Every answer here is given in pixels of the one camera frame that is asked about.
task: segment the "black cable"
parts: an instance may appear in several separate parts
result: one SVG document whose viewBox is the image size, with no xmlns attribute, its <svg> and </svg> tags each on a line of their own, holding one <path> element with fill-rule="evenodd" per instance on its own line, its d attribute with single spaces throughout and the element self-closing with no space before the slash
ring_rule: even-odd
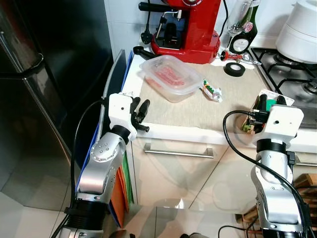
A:
<svg viewBox="0 0 317 238">
<path fill-rule="evenodd" d="M 58 233 L 60 232 L 61 228 L 65 225 L 67 219 L 68 219 L 68 214 L 66 214 L 66 216 L 64 217 L 64 219 L 61 221 L 61 223 L 59 224 L 59 226 L 55 229 L 53 235 L 51 236 L 51 238 L 56 238 Z"/>
<path fill-rule="evenodd" d="M 253 231 L 255 231 L 256 229 L 254 228 L 254 225 L 252 225 L 252 227 L 253 227 Z M 257 238 L 257 234 L 254 232 L 254 238 Z"/>
<path fill-rule="evenodd" d="M 259 217 L 255 217 L 255 219 L 249 224 L 249 226 L 246 228 L 246 234 L 247 234 L 247 238 L 249 238 L 249 234 L 248 234 L 248 230 L 251 228 L 251 226 L 253 226 L 253 224 L 257 221 Z"/>
<path fill-rule="evenodd" d="M 78 134 L 78 131 L 79 131 L 79 127 L 82 123 L 82 120 L 84 118 L 84 116 L 86 115 L 86 113 L 89 111 L 89 109 L 91 107 L 93 107 L 95 104 L 97 103 L 101 103 L 102 100 L 98 100 L 98 101 L 95 101 L 93 103 L 91 103 L 85 110 L 84 112 L 82 113 L 79 121 L 78 121 L 78 124 L 77 124 L 77 128 L 76 128 L 76 132 L 75 132 L 75 136 L 74 136 L 74 140 L 73 140 L 73 151 L 71 153 L 71 157 L 70 157 L 70 186 L 71 186 L 71 197 L 70 197 L 70 204 L 69 204 L 69 207 L 72 208 L 74 206 L 74 203 L 75 203 L 75 194 L 76 194 L 76 191 L 75 191 L 75 187 L 76 187 L 76 184 L 75 184 L 75 151 L 76 151 L 76 144 L 77 144 L 77 134 Z M 60 230 L 62 229 L 62 227 L 65 225 L 67 219 L 68 219 L 69 215 L 66 214 L 66 216 L 64 217 L 64 219 L 61 221 L 61 223 L 59 224 L 59 226 L 56 228 L 56 230 L 54 231 L 53 235 L 51 236 L 51 238 L 56 238 L 56 236 L 58 235 L 58 233 L 60 232 Z"/>
<path fill-rule="evenodd" d="M 149 29 L 149 22 L 150 22 L 150 15 L 151 15 L 151 12 L 149 11 L 148 12 L 148 20 L 147 20 L 147 25 L 146 25 L 146 29 Z"/>
<path fill-rule="evenodd" d="M 305 205 L 305 202 L 303 201 L 302 197 L 300 196 L 299 192 L 296 190 L 296 188 L 293 187 L 292 184 L 290 184 L 284 177 L 282 177 L 281 175 L 279 175 L 277 172 L 275 172 L 274 170 L 270 169 L 269 167 L 251 159 L 250 157 L 242 154 L 239 150 L 237 150 L 237 148 L 232 144 L 230 138 L 229 138 L 229 135 L 228 135 L 228 132 L 227 132 L 227 127 L 226 127 L 226 121 L 227 121 L 227 118 L 232 115 L 232 114 L 245 114 L 245 115 L 249 115 L 249 116 L 253 116 L 253 113 L 251 112 L 248 112 L 248 111 L 243 111 L 243 110 L 235 110 L 235 111 L 232 111 L 232 112 L 229 112 L 227 113 L 224 118 L 223 118 L 223 122 L 222 122 L 222 127 L 223 127 L 223 132 L 224 132 L 224 136 L 229 144 L 229 146 L 231 147 L 231 149 L 236 152 L 238 155 L 240 155 L 242 158 L 246 159 L 247 161 L 255 164 L 256 166 L 268 171 L 270 174 L 272 174 L 275 178 L 277 178 L 278 180 L 280 180 L 280 182 L 283 182 L 284 184 L 286 184 L 292 191 L 293 191 L 293 195 L 294 195 L 294 198 L 295 198 L 295 201 L 297 203 L 297 206 L 298 206 L 298 209 L 299 209 L 299 213 L 300 213 L 300 216 L 301 216 L 301 220 L 302 220 L 302 225 L 303 225 L 303 230 L 304 230 L 304 233 L 306 233 L 306 226 L 305 226 L 305 216 L 304 216 L 304 213 L 303 213 L 303 207 Z"/>
<path fill-rule="evenodd" d="M 223 33 L 223 29 L 224 29 L 224 26 L 226 25 L 226 22 L 228 20 L 228 15 L 229 15 L 226 0 L 223 0 L 223 5 L 224 5 L 224 9 L 226 10 L 226 19 L 223 22 L 222 29 L 221 29 L 221 32 L 219 34 L 219 38 L 221 37 L 221 35 Z"/>
<path fill-rule="evenodd" d="M 312 227 L 308 227 L 308 229 L 309 229 L 309 231 L 311 232 L 312 237 L 313 237 L 313 238 L 316 238 L 315 233 L 314 233 Z"/>
<path fill-rule="evenodd" d="M 220 231 L 223 229 L 223 228 L 226 228 L 226 227 L 231 227 L 231 228 L 234 228 L 234 229 L 238 229 L 238 230 L 241 230 L 241 231 L 245 231 L 246 229 L 244 228 L 240 228 L 240 227 L 234 227 L 234 226 L 222 226 L 219 228 L 218 230 L 218 238 L 220 238 Z"/>
<path fill-rule="evenodd" d="M 79 131 L 79 127 L 82 123 L 82 120 L 85 116 L 85 114 L 87 113 L 87 111 L 89 111 L 90 108 L 92 108 L 95 104 L 101 103 L 102 100 L 98 100 L 95 101 L 93 103 L 91 103 L 86 109 L 85 111 L 82 113 L 78 124 L 77 124 L 77 128 L 76 128 L 76 132 L 75 132 L 75 136 L 74 136 L 74 140 L 73 140 L 73 151 L 71 153 L 71 158 L 70 158 L 70 185 L 71 185 L 71 197 L 70 197 L 70 205 L 69 207 L 72 208 L 75 202 L 75 151 L 76 151 L 76 142 L 77 142 L 77 134 Z"/>
</svg>

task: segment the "drawer handle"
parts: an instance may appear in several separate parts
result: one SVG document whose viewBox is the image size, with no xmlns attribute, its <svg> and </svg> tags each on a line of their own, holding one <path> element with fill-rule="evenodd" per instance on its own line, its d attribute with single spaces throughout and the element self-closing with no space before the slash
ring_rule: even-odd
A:
<svg viewBox="0 0 317 238">
<path fill-rule="evenodd" d="M 207 148 L 203 154 L 198 154 L 198 153 L 186 153 L 186 152 L 178 152 L 178 151 L 152 150 L 151 143 L 145 143 L 144 152 L 145 153 L 152 153 L 152 154 L 182 155 L 182 156 L 191 156 L 191 157 L 198 157 L 198 158 L 213 159 L 212 148 Z"/>
<path fill-rule="evenodd" d="M 295 165 L 298 166 L 313 166 L 313 167 L 317 167 L 317 163 L 306 163 L 306 162 L 301 162 L 298 158 L 298 156 L 295 156 Z"/>
</svg>

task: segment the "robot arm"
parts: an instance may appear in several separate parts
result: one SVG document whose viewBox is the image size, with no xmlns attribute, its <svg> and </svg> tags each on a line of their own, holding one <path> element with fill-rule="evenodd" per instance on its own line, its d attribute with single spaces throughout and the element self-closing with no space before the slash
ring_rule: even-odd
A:
<svg viewBox="0 0 317 238">
<path fill-rule="evenodd" d="M 136 138 L 150 104 L 146 100 L 135 110 L 140 98 L 112 94 L 109 97 L 110 132 L 91 148 L 89 161 L 79 178 L 74 206 L 66 208 L 69 215 L 60 238 L 102 238 L 106 206 L 110 203 L 115 175 L 122 164 L 126 144 Z"/>
<path fill-rule="evenodd" d="M 290 140 L 296 136 L 303 117 L 299 108 L 275 105 L 269 112 L 264 128 L 255 135 L 256 160 L 289 183 L 293 182 L 289 161 L 293 161 L 295 155 L 286 149 L 290 146 Z M 263 234 L 269 234 L 267 237 L 274 237 L 273 234 L 300 237 L 303 231 L 302 220 L 290 188 L 258 166 L 253 167 L 251 178 L 257 189 L 257 209 Z"/>
</svg>

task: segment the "wine glass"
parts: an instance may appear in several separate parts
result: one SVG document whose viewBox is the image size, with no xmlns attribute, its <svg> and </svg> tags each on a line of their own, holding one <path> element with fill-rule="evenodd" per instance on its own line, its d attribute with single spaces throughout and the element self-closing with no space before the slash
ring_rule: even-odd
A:
<svg viewBox="0 0 317 238">
<path fill-rule="evenodd" d="M 233 37 L 243 31 L 244 24 L 250 21 L 252 8 L 250 8 L 252 0 L 237 0 L 232 12 L 227 19 L 227 31 L 229 33 L 229 42 L 226 51 L 229 51 L 229 46 Z"/>
</svg>

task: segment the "cabinet drawer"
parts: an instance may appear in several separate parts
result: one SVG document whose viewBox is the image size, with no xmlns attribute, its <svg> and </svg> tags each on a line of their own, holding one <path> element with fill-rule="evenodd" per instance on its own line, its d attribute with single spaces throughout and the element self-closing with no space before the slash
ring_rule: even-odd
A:
<svg viewBox="0 0 317 238">
<path fill-rule="evenodd" d="M 146 143 L 151 143 L 151 151 L 186 155 L 149 153 Z M 198 155 L 206 154 L 207 148 L 212 148 L 213 158 Z M 132 151 L 138 204 L 189 208 L 226 149 L 226 145 L 137 138 Z"/>
<path fill-rule="evenodd" d="M 251 148 L 238 150 L 251 158 L 257 154 Z M 253 166 L 228 148 L 190 209 L 237 214 L 247 212 L 255 205 L 257 195 L 251 180 Z"/>
</svg>

